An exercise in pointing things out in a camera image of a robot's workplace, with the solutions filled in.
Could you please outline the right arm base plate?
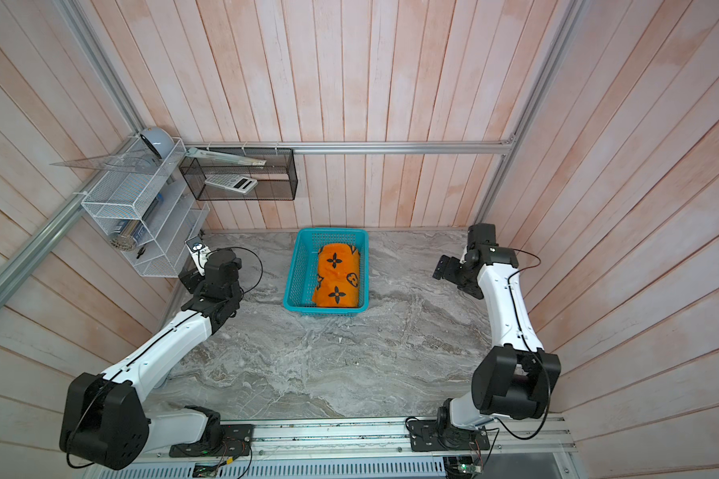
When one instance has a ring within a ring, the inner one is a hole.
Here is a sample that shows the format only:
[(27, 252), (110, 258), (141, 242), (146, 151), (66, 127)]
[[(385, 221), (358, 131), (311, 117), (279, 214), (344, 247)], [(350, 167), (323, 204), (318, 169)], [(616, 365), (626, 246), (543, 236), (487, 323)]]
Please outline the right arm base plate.
[(487, 433), (441, 426), (435, 419), (410, 416), (405, 420), (405, 429), (413, 452), (487, 452), (491, 448)]

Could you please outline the orange patterned pillowcase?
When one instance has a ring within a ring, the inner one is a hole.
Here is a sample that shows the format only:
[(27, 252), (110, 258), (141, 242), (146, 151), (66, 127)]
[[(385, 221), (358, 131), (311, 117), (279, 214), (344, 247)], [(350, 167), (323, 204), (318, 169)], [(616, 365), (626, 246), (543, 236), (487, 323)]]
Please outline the orange patterned pillowcase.
[(361, 255), (353, 245), (330, 243), (318, 253), (312, 301), (321, 309), (354, 309), (360, 303)]

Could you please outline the teal plastic basket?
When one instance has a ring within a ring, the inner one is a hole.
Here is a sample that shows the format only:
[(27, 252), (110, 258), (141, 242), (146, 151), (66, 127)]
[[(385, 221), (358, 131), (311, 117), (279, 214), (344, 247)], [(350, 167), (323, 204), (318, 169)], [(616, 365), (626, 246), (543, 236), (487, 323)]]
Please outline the teal plastic basket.
[(369, 306), (369, 234), (311, 228), (296, 239), (284, 307), (300, 315), (357, 315)]

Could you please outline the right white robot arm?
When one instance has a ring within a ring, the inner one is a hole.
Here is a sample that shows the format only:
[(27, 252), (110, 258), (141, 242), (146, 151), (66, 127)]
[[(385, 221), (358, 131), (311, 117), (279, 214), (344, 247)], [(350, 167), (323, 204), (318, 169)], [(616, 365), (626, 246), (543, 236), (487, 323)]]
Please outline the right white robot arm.
[(502, 247), (492, 224), (467, 230), (461, 257), (441, 257), (433, 273), (487, 305), (493, 346), (471, 377), (471, 391), (447, 399), (437, 413), (441, 433), (477, 431), (491, 421), (547, 420), (561, 375), (557, 355), (545, 350), (526, 308), (519, 249)]

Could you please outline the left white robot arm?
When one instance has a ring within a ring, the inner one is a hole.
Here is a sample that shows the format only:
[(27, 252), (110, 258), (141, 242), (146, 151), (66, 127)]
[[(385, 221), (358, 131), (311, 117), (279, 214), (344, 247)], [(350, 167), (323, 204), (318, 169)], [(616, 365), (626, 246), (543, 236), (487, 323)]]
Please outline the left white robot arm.
[(181, 274), (192, 297), (136, 351), (99, 374), (82, 373), (70, 384), (59, 438), (68, 459), (121, 470), (142, 453), (166, 447), (189, 457), (222, 455), (219, 413), (203, 406), (148, 415), (144, 402), (192, 349), (234, 317), (244, 297), (241, 259), (227, 249), (200, 247), (196, 267)]

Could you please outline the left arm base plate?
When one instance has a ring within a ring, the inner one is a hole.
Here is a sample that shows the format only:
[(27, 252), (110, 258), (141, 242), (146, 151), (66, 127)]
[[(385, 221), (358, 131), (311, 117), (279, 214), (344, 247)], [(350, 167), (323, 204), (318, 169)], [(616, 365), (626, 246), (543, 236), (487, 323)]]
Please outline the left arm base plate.
[(169, 456), (173, 458), (248, 456), (254, 429), (253, 424), (214, 423), (206, 427), (198, 441), (173, 445)]

